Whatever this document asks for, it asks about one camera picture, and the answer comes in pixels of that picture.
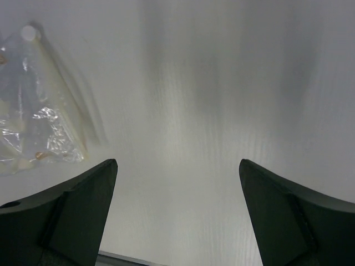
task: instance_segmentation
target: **plastic bag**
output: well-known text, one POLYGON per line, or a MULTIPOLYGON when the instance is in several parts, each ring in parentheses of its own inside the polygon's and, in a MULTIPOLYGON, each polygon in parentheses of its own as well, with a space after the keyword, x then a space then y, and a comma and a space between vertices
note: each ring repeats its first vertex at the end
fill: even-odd
POLYGON ((75 100, 32 26, 0 47, 0 175, 87 156, 75 100))

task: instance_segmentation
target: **clear plastic bag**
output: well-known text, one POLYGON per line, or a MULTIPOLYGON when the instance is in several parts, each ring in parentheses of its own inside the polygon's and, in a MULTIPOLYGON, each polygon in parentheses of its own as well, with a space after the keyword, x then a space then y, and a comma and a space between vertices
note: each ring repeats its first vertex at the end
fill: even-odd
POLYGON ((0 46, 0 175, 87 156, 82 117, 39 32, 0 46))

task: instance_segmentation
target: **object inside plastic bag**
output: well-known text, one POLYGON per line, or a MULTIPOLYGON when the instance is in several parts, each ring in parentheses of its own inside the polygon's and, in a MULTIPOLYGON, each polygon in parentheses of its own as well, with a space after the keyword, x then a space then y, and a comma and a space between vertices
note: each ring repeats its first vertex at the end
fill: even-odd
POLYGON ((82 117, 40 34, 25 26, 0 45, 0 175, 87 156, 82 117))

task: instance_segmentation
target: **round white cap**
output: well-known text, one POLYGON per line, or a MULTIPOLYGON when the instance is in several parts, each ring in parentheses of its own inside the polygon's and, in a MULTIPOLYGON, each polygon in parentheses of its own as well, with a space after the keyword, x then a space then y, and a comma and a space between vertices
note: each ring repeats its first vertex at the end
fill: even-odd
POLYGON ((36 36, 37 36, 36 29, 30 25, 24 26, 21 29, 21 37, 28 42, 33 41, 36 38, 36 36))

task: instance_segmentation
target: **white table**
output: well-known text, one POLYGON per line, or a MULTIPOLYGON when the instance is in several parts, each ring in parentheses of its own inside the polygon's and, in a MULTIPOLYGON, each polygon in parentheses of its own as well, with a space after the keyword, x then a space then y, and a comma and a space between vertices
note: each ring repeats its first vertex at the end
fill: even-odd
POLYGON ((0 204, 108 157, 103 252, 166 265, 261 265, 238 165, 355 202, 355 2, 4 0, 70 53, 110 142, 89 162, 0 180, 0 204))

